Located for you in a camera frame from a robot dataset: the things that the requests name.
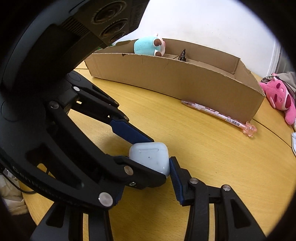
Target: barcode label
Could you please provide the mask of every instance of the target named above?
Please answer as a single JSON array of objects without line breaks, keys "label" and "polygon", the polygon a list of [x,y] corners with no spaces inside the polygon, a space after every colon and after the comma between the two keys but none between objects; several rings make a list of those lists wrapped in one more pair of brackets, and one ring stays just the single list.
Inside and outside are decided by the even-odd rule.
[{"label": "barcode label", "polygon": [[229,122],[229,123],[231,123],[231,124],[236,125],[237,127],[239,127],[239,123],[237,121],[235,121],[235,120],[232,120],[232,119],[227,118],[226,121]]}]

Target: pen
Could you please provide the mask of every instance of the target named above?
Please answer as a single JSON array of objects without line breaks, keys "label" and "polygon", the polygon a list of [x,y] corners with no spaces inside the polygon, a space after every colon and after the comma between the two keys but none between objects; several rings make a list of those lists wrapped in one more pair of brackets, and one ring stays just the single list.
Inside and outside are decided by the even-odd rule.
[{"label": "pen", "polygon": [[247,134],[248,136],[252,137],[254,135],[254,133],[257,131],[257,128],[254,126],[254,125],[251,125],[249,122],[246,122],[246,124],[243,124],[237,120],[234,120],[232,119],[231,117],[229,116],[226,116],[226,115],[223,115],[221,113],[219,113],[218,111],[215,111],[211,108],[208,108],[208,107],[205,107],[201,104],[197,104],[197,103],[193,103],[193,102],[190,102],[190,101],[184,101],[184,100],[181,100],[181,103],[186,105],[186,106],[189,106],[191,108],[194,108],[194,109],[198,109],[198,110],[201,110],[201,111],[204,111],[210,115],[214,115],[222,120],[225,120],[227,121],[228,123],[230,124],[233,124],[239,128],[241,128],[243,130],[243,133]]}]

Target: brown cardboard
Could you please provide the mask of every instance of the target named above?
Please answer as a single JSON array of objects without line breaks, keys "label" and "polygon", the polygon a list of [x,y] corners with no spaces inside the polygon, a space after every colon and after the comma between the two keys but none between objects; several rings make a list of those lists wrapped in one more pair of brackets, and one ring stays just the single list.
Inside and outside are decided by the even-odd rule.
[{"label": "brown cardboard", "polygon": [[[205,46],[164,39],[163,57],[137,55],[135,40],[98,50],[85,63],[92,76],[189,100],[250,121],[265,95],[238,57]],[[186,49],[187,62],[178,60]]]}]

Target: white wall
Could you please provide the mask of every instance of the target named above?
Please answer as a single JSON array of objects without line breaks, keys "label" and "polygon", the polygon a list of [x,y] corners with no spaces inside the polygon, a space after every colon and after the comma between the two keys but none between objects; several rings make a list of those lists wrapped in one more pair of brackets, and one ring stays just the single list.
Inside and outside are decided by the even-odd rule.
[{"label": "white wall", "polygon": [[240,57],[262,77],[275,71],[279,58],[273,34],[235,0],[150,0],[139,28],[120,41],[154,33]]}]

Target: plush toy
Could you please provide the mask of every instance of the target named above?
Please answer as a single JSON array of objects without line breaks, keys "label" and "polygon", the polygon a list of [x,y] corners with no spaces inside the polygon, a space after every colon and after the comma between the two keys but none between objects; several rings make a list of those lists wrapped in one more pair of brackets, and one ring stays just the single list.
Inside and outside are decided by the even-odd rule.
[{"label": "plush toy", "polygon": [[271,106],[275,109],[285,112],[285,120],[289,125],[296,125],[296,108],[295,100],[288,92],[284,83],[276,78],[276,74],[268,76],[270,81],[267,83],[259,83],[264,90]]},{"label": "plush toy", "polygon": [[135,54],[151,55],[162,57],[165,54],[165,42],[162,38],[155,36],[147,36],[138,39],[134,43]]}]

